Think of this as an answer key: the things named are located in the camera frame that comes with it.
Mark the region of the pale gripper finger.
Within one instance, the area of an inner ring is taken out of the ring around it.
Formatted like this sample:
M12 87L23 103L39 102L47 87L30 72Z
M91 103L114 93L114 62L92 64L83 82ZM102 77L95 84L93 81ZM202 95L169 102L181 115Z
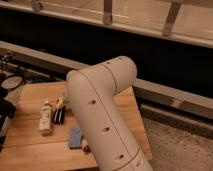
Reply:
M66 105L66 98L64 96L61 96L55 103L55 109L59 110L63 108Z

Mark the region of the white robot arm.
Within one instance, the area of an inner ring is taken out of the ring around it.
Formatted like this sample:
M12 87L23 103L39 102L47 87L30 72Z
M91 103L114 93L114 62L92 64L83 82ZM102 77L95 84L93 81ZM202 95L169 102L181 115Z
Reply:
M65 102L101 171L153 171L113 100L132 86L136 75L133 60L119 56L66 76Z

